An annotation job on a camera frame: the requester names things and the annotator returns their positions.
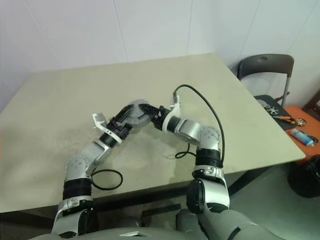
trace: table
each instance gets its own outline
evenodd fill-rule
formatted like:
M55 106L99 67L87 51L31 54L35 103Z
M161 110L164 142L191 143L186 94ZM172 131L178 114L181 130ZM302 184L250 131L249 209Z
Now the table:
M219 115L225 173L305 157L215 53L40 72L29 76L0 115L0 212L61 201L65 162L99 136L92 128L92 113L103 112L108 119L136 99L168 108L173 90L181 84L198 89ZM181 116L218 128L196 94L183 88L178 94ZM191 180L194 158L174 159L186 146L152 124L133 130L101 166L120 171L123 185L112 191L93 188L92 196ZM117 181L110 174L100 178Z

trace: white wall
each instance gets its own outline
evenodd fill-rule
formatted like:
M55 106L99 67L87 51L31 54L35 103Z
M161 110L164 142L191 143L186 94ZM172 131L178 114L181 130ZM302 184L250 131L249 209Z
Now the white wall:
M31 72L217 52L295 58L288 104L320 88L320 0L0 0L0 111ZM284 76L244 81L281 95Z

